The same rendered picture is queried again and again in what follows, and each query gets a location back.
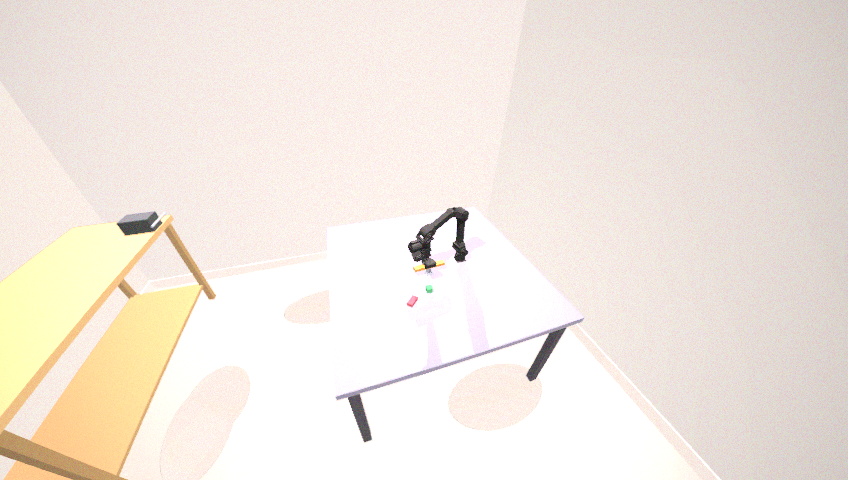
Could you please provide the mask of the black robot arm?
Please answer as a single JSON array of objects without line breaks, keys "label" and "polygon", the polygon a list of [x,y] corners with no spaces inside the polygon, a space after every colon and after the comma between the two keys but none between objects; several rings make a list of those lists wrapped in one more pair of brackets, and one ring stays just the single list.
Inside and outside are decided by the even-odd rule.
[{"label": "black robot arm", "polygon": [[417,240],[410,241],[408,249],[415,262],[421,261],[421,258],[424,259],[424,253],[421,252],[421,250],[430,249],[431,240],[434,240],[433,236],[436,231],[452,217],[455,217],[457,220],[456,240],[452,243],[453,249],[456,250],[454,259],[457,263],[466,261],[465,257],[468,254],[468,251],[466,250],[466,245],[464,243],[464,232],[465,222],[468,220],[469,212],[462,207],[453,207],[448,208],[446,212],[432,223],[423,226],[416,235]]}]

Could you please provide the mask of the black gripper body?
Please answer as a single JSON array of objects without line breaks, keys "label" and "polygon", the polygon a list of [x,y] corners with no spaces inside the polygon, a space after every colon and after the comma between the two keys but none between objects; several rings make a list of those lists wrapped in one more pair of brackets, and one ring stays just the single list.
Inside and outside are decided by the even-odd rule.
[{"label": "black gripper body", "polygon": [[425,260],[424,265],[427,269],[432,268],[432,267],[436,267],[435,260],[430,258],[431,257],[430,251],[432,251],[431,247],[428,250],[424,250],[424,249],[421,250],[421,252],[424,253],[424,260]]}]

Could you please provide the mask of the yellow bar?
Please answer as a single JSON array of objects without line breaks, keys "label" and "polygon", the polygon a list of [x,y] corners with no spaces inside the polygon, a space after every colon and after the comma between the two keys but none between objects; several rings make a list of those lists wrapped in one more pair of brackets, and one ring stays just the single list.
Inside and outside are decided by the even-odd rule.
[{"label": "yellow bar", "polygon": [[[443,260],[439,260],[439,261],[435,261],[435,262],[436,262],[436,267],[445,265],[445,262]],[[419,266],[414,266],[413,269],[414,269],[415,272],[426,270],[424,264],[419,265]]]}]

